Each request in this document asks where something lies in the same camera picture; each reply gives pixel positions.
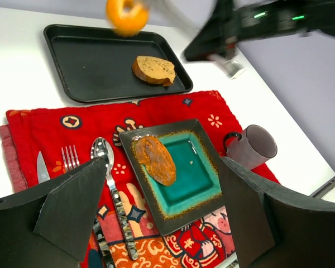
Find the brown oval bread roll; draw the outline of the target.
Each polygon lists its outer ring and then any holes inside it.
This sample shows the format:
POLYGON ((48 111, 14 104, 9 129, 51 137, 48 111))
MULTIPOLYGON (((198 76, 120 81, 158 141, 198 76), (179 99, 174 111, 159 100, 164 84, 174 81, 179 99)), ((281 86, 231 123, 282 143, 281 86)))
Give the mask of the brown oval bread roll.
POLYGON ((158 183, 171 186, 176 182, 176 166, 167 148, 154 136, 137 140, 135 154, 138 162, 158 183))

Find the sliced seeded bread loaf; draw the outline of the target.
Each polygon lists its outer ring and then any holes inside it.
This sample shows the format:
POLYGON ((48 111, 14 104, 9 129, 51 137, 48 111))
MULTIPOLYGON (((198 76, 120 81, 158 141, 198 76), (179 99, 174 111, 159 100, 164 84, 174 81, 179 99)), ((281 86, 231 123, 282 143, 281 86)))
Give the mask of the sliced seeded bread loaf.
POLYGON ((142 81, 164 87, 173 85, 176 77, 172 62, 153 56, 138 56, 132 64, 132 71, 142 81))

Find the orange glazed donut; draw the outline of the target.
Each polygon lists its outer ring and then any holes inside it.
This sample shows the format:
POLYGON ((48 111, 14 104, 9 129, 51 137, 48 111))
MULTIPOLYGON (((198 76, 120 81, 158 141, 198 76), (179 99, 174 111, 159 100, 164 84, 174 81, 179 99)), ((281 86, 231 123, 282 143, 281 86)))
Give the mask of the orange glazed donut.
POLYGON ((106 3, 107 20, 114 32, 123 37, 137 35, 146 26, 149 11, 141 1, 108 0, 106 3))

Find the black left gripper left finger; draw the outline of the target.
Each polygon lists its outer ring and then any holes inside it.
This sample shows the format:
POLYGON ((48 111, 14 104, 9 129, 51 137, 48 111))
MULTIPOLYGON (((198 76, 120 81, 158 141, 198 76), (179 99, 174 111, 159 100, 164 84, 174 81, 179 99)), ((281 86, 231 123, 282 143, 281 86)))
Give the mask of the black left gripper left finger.
POLYGON ((106 175, 106 162, 94 158, 64 175, 41 183, 47 190, 33 232, 83 261, 106 175))

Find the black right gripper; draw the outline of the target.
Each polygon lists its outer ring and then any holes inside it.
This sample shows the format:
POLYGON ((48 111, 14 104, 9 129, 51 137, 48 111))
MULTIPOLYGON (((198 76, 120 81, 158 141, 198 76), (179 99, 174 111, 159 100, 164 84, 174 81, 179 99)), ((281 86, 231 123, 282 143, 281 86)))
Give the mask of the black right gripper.
MULTIPOLYGON (((305 29, 305 23, 295 19, 305 19, 305 4, 306 1, 263 1, 235 7, 234 1, 216 1, 210 18, 184 50, 185 59, 206 61, 209 57, 226 76, 236 79, 246 70, 232 59, 236 45, 305 29)), ((199 30, 171 1, 146 0, 145 6, 157 9, 182 31, 199 30)))

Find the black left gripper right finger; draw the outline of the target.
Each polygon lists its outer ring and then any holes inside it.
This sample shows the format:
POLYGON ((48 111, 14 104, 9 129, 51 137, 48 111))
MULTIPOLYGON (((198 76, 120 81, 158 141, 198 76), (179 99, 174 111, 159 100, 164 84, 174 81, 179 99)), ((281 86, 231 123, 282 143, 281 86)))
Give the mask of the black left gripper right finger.
POLYGON ((221 159, 219 182, 239 265, 335 267, 335 203, 221 159))

